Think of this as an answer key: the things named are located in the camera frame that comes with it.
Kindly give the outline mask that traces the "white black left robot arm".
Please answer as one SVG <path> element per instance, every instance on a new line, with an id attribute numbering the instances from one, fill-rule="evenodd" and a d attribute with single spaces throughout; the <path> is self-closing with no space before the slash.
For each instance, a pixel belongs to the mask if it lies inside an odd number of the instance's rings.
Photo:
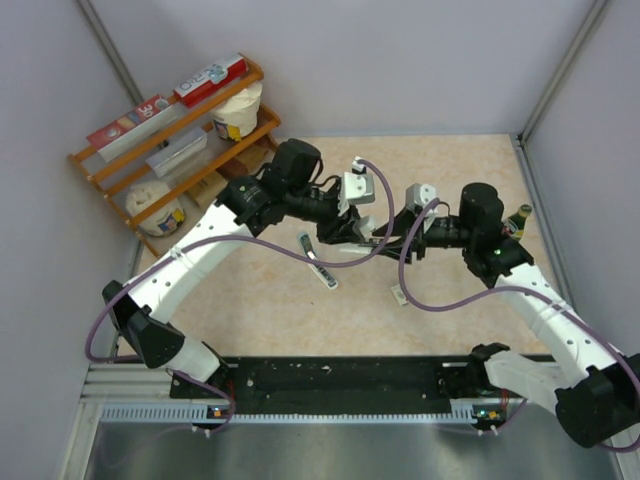
<path id="1" fill-rule="evenodd" d="M 125 284 L 103 290 L 103 317 L 149 369 L 190 377 L 205 396 L 226 387 L 227 363 L 206 342 L 172 325 L 179 304 L 223 260 L 287 217 L 311 222 L 320 241 L 356 243 L 363 236 L 356 204 L 369 202 L 369 165 L 360 157 L 350 171 L 318 182 L 320 151 L 298 139 L 281 143 L 273 158 L 253 175 L 231 180 L 196 225 L 164 256 Z"/>

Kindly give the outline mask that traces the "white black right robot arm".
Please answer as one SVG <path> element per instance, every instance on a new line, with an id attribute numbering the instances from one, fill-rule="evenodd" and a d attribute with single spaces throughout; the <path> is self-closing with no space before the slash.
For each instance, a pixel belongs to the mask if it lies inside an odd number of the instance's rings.
<path id="1" fill-rule="evenodd" d="M 459 248 L 468 270 L 524 319 L 557 366 L 545 367 L 502 344 L 479 345 L 466 380 L 476 394 L 506 389 L 554 414 L 578 445 L 591 448 L 639 422 L 639 358 L 602 339 L 550 286 L 531 254 L 502 222 L 503 202 L 486 183 L 461 192 L 459 212 L 440 217 L 431 185 L 414 184 L 383 254 L 401 265 L 429 248 Z"/>

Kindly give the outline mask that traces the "white staple box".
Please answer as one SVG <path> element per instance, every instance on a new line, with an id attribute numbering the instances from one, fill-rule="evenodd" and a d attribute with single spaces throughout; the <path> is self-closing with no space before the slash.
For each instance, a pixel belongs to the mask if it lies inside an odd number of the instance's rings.
<path id="1" fill-rule="evenodd" d="M 376 220 L 371 215 L 356 220 L 348 230 L 352 236 L 346 243 L 338 246 L 338 251 L 345 254 L 369 254 L 379 244 L 379 240 L 372 236 L 375 229 Z"/>

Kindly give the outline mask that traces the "light blue stapler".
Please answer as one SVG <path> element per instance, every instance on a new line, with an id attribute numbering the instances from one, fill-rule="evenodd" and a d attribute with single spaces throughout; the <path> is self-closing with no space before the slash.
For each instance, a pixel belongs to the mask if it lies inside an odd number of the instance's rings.
<path id="1" fill-rule="evenodd" d="M 298 235 L 298 243 L 303 254 L 310 260 L 317 261 L 318 257 L 314 250 L 311 238 L 308 233 L 301 232 Z M 315 263 L 309 264 L 309 267 L 313 271 L 313 273 L 318 277 L 318 279 L 323 283 L 325 287 L 329 290 L 335 290 L 339 283 L 336 278 L 329 272 L 325 267 L 317 265 Z"/>

